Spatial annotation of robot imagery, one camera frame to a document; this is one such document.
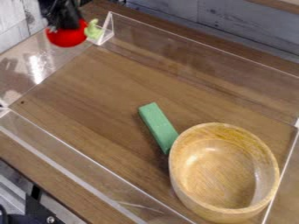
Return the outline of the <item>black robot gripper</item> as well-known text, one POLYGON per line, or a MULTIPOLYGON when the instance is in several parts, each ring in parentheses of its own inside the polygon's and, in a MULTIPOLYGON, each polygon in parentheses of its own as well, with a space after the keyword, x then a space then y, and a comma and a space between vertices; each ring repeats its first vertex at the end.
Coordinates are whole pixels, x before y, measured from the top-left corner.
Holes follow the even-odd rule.
POLYGON ((81 28, 81 0, 39 0, 39 6, 53 30, 81 28))

